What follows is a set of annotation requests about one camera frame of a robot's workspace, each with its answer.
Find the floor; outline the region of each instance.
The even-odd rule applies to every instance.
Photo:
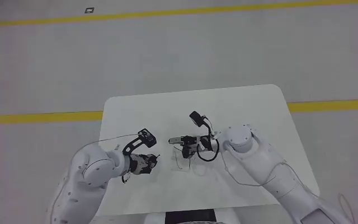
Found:
[[[251,1],[3,0],[0,20]],[[358,98],[358,5],[295,7],[85,23],[1,26],[0,115],[103,110],[111,96],[273,83],[287,102]],[[358,216],[358,111],[292,113],[321,196]],[[40,223],[67,163],[101,123],[0,124],[0,223]],[[242,223],[289,223],[281,207],[239,208]]]

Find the tabletop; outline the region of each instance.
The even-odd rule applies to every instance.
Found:
[[[110,180],[97,216],[183,211],[276,204],[263,187],[241,186],[225,172],[221,157],[204,162],[194,156],[184,160],[168,144],[169,138],[207,134],[189,118],[196,110],[206,115],[214,130],[251,124],[295,169],[313,193],[319,188],[281,90],[275,85],[169,92],[108,99],[103,111],[100,139],[137,133],[147,128],[156,138],[152,148],[141,146],[134,153],[160,155],[151,174],[132,175],[126,184]],[[120,150],[133,139],[101,142],[106,150]],[[256,184],[228,152],[224,158],[235,178]],[[212,157],[212,152],[202,154]]]

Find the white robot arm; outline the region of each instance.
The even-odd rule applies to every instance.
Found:
[[[98,143],[90,143],[79,149],[51,201],[46,224],[90,223],[111,178],[122,176],[125,183],[123,176],[129,172],[135,175],[151,172],[157,164],[158,156],[131,153],[142,144],[150,148],[156,143],[156,138],[148,130],[143,129],[122,152],[106,152]]]
[[[197,126],[206,126],[209,134],[207,136],[171,138],[170,144],[179,143],[183,146],[184,158],[190,158],[195,153],[201,158],[201,151],[213,151],[215,152],[213,159],[215,159],[220,150],[229,151],[259,183],[258,185],[243,185],[264,187],[287,210],[293,223],[351,224],[351,221],[343,213],[319,199],[303,185],[291,166],[272,145],[259,138],[255,129],[250,125],[228,127],[214,133],[204,121],[207,119],[205,116],[194,111],[190,117]],[[256,141],[257,147],[253,146],[254,141]]]

